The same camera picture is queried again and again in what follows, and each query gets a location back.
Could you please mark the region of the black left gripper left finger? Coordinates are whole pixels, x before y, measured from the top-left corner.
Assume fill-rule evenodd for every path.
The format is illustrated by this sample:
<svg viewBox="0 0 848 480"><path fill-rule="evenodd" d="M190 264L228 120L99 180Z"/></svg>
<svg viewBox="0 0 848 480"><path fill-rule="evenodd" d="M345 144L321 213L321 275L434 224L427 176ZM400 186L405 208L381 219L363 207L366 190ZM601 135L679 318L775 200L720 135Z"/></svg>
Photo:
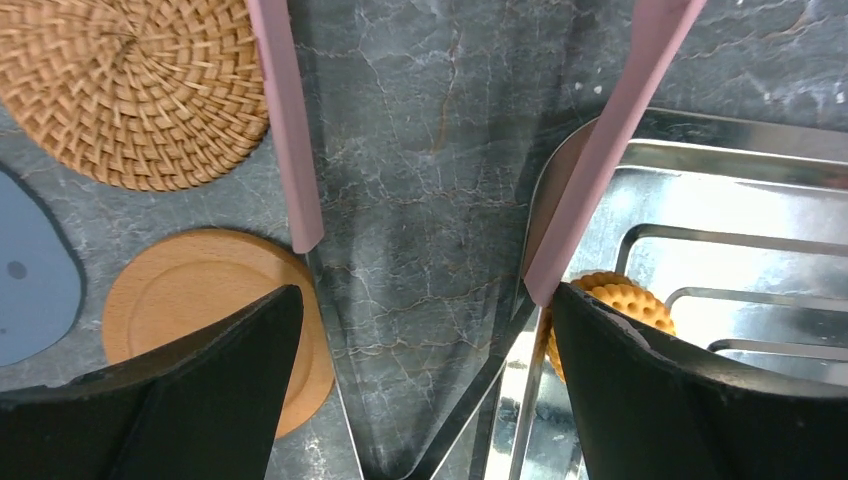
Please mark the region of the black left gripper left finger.
<svg viewBox="0 0 848 480"><path fill-rule="evenodd" d="M261 479L301 337L299 288L58 387L1 395L5 479Z"/></svg>

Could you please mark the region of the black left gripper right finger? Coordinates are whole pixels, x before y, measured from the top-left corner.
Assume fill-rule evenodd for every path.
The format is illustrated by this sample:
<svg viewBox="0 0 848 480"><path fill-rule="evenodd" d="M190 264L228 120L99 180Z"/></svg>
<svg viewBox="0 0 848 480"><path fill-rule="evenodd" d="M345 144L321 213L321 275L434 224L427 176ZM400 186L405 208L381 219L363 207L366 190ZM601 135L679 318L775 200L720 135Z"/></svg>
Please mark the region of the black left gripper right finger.
<svg viewBox="0 0 848 480"><path fill-rule="evenodd" d="M843 479L847 390L749 366L571 285L553 327L593 479Z"/></svg>

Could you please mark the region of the pink-handled metal tongs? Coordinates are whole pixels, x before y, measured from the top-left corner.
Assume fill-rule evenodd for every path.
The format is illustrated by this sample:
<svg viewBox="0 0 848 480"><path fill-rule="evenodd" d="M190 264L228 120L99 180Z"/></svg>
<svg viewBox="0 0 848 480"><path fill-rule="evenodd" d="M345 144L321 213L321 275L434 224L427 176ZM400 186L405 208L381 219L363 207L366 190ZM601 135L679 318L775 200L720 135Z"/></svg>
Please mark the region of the pink-handled metal tongs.
<svg viewBox="0 0 848 480"><path fill-rule="evenodd" d="M630 52L620 79L566 184L555 196L554 210L527 261L523 278L536 305L549 303L652 96L704 6L702 1L635 2ZM288 5L250 1L247 7L288 205L292 247L317 264L313 250L324 236L324 225Z"/></svg>

